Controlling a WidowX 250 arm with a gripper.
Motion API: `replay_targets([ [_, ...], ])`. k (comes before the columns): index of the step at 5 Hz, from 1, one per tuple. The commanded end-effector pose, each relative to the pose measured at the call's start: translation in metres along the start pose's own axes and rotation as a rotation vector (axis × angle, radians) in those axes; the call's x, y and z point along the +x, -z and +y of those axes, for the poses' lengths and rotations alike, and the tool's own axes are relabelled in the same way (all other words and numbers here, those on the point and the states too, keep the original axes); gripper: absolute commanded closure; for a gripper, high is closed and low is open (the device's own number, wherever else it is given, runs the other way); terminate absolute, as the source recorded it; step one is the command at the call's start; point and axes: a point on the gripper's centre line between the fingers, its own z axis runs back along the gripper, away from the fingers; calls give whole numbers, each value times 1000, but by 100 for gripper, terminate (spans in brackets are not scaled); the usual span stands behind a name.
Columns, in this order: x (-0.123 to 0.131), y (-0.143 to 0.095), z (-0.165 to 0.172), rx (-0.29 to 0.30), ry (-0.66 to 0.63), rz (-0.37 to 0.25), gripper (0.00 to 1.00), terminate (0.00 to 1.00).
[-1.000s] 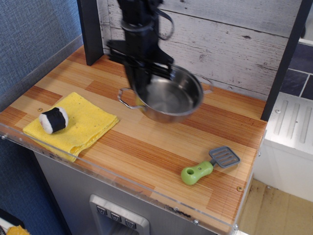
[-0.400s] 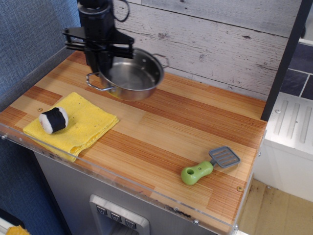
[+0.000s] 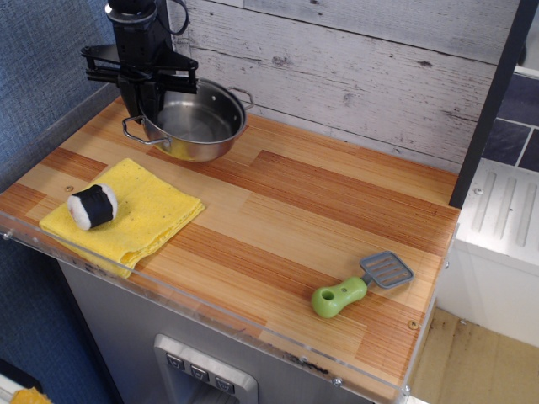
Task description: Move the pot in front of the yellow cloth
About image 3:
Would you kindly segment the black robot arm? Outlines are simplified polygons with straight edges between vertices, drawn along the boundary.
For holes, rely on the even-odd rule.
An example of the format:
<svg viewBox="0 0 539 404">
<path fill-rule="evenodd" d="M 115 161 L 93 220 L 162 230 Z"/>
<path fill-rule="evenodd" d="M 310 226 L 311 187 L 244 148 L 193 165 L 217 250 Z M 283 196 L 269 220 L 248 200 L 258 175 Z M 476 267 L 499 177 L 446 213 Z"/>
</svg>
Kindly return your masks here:
<svg viewBox="0 0 539 404">
<path fill-rule="evenodd" d="M 81 49 L 88 80 L 115 84 L 130 117 L 155 121 L 165 93 L 197 93 L 198 62 L 173 50 L 172 38 L 189 26 L 185 2 L 176 4 L 184 22 L 172 29 L 165 1 L 109 1 L 105 12 L 115 43 Z"/>
</svg>

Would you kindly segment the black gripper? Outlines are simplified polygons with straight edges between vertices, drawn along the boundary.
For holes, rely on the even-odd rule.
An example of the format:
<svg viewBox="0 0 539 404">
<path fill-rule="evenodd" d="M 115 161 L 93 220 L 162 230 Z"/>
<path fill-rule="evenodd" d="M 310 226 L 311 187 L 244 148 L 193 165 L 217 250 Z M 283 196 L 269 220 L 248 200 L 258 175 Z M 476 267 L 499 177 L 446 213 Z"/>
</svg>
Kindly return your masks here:
<svg viewBox="0 0 539 404">
<path fill-rule="evenodd" d="M 81 49 L 88 78 L 116 83 L 129 116 L 142 111 L 157 125 L 165 91 L 197 92 L 198 62 L 172 48 L 172 37 L 183 34 L 189 15 L 177 31 L 171 30 L 166 11 L 108 11 L 106 15 L 115 43 Z"/>
</svg>

